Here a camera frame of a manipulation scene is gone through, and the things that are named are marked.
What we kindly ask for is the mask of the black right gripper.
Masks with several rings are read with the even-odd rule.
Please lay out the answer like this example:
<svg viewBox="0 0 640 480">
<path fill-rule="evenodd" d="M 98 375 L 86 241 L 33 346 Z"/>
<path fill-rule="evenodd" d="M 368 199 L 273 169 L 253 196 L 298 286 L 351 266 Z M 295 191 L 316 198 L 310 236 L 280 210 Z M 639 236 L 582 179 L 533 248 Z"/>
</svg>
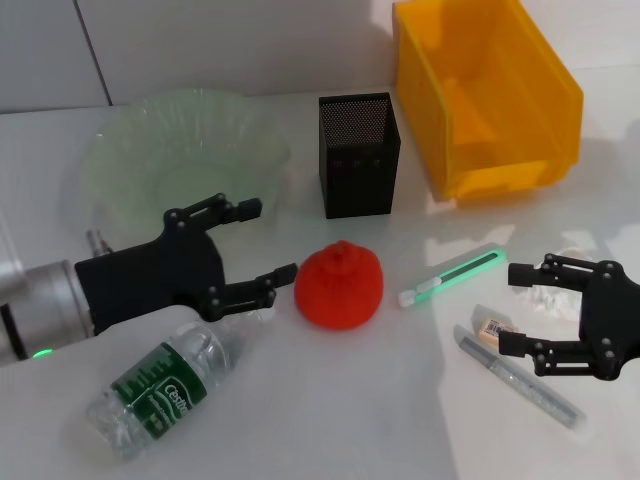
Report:
<svg viewBox="0 0 640 480">
<path fill-rule="evenodd" d="M 530 356 L 536 376 L 619 378 L 624 365 L 639 358 L 639 285 L 621 264 L 593 262 L 548 253 L 542 263 L 510 263 L 508 284 L 584 290 L 580 341 L 551 341 L 502 330 L 499 353 Z"/>
</svg>

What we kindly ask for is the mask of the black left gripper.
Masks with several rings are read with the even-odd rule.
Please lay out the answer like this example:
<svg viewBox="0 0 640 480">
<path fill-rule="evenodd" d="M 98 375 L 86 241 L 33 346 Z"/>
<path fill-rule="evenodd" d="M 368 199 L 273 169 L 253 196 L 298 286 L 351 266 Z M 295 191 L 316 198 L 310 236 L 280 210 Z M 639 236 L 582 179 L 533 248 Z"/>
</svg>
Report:
<svg viewBox="0 0 640 480">
<path fill-rule="evenodd" d="M 258 198 L 234 205 L 213 196 L 165 214 L 156 239 L 79 262 L 75 272 L 94 333 L 171 306 L 187 306 L 204 320 L 271 308 L 280 287 L 292 284 L 295 263 L 253 280 L 225 284 L 221 256 L 207 231 L 259 218 Z"/>
</svg>

